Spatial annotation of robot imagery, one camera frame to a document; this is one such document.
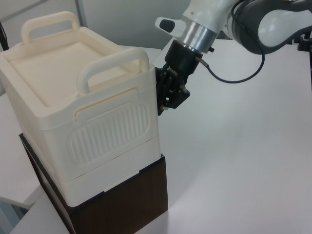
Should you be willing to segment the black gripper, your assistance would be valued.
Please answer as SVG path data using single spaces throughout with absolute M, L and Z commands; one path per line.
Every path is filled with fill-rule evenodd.
M 186 89 L 188 77 L 194 73 L 202 58 L 197 50 L 183 46 L 173 40 L 166 56 L 163 68 L 156 68 L 156 97 L 158 116 L 168 107 L 176 109 L 189 96 Z

